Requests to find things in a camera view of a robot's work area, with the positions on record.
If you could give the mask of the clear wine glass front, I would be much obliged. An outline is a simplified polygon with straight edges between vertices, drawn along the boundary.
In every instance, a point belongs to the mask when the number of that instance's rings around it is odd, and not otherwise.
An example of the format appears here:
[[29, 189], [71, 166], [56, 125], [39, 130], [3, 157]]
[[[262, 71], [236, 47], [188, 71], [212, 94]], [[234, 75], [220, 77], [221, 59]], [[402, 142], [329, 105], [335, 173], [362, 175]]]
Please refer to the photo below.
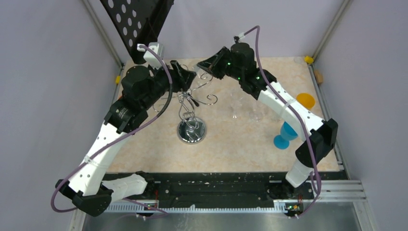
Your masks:
[[264, 113], [261, 104], [258, 101], [253, 101], [249, 111], [249, 117], [254, 122], [259, 122], [263, 119]]

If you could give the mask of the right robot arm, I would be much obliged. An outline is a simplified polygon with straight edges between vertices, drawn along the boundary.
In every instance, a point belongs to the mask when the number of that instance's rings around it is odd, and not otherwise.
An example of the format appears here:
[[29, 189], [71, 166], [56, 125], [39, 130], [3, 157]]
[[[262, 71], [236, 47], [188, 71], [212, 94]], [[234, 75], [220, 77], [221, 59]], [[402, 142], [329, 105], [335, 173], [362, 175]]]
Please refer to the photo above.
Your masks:
[[217, 79], [228, 76], [237, 80], [245, 93], [277, 113], [302, 139], [303, 144], [295, 151], [296, 161], [285, 176], [283, 194], [295, 198], [306, 180], [314, 180], [314, 190], [320, 193], [322, 182], [317, 165], [334, 148], [338, 123], [332, 118], [324, 120], [300, 104], [275, 76], [263, 69], [258, 48], [252, 49], [247, 43], [223, 47], [197, 66]]

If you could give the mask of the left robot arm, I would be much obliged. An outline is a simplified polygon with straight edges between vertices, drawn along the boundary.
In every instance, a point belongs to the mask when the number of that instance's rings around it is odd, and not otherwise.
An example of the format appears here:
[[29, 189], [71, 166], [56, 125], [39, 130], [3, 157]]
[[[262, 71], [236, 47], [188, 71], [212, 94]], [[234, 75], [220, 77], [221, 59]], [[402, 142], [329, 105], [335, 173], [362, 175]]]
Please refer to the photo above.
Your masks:
[[148, 110], [165, 94], [188, 90], [196, 75], [175, 60], [159, 69], [143, 65], [129, 68], [121, 81], [122, 95], [104, 117], [79, 170], [68, 179], [59, 180], [56, 189], [76, 209], [93, 217], [102, 214], [112, 202], [129, 196], [152, 197], [153, 179], [148, 174], [139, 171], [124, 178], [105, 180], [105, 173], [126, 138], [148, 126]]

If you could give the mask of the blue wine glass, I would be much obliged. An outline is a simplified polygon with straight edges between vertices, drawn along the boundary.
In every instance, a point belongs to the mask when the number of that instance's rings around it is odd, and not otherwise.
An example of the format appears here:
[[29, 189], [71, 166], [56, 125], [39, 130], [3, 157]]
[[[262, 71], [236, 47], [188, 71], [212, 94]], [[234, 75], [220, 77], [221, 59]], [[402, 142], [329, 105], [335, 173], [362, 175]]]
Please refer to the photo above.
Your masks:
[[287, 149], [290, 145], [290, 141], [295, 140], [298, 137], [296, 131], [287, 123], [284, 122], [280, 134], [275, 136], [273, 143], [278, 149]]

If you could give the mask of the clear patterned glass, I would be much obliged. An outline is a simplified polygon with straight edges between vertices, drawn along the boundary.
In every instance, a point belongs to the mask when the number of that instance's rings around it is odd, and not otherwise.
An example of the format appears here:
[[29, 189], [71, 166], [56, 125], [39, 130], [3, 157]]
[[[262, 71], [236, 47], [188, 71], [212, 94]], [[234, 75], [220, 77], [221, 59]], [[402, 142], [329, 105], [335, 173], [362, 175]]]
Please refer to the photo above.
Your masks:
[[210, 78], [210, 76], [196, 64], [192, 66], [192, 71], [196, 73], [196, 77], [193, 81], [193, 85], [195, 88], [204, 85]]

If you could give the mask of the clear smooth wine glass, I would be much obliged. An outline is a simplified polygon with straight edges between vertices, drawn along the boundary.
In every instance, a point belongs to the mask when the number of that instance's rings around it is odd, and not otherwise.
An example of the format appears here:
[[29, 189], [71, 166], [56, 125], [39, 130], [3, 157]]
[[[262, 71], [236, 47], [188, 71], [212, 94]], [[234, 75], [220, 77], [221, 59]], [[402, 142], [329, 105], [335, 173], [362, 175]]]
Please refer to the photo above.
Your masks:
[[242, 108], [242, 96], [237, 92], [232, 92], [230, 94], [230, 107], [232, 118], [237, 119], [241, 116], [241, 108]]

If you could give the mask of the yellow wine glass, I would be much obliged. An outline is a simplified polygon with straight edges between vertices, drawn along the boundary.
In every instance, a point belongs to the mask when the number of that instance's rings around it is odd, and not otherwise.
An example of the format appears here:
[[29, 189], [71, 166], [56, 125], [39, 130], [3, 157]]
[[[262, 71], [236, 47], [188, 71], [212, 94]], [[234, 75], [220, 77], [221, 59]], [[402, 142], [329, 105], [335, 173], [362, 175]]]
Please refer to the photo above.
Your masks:
[[308, 93], [300, 93], [296, 96], [296, 100], [306, 109], [311, 110], [315, 106], [315, 99]]

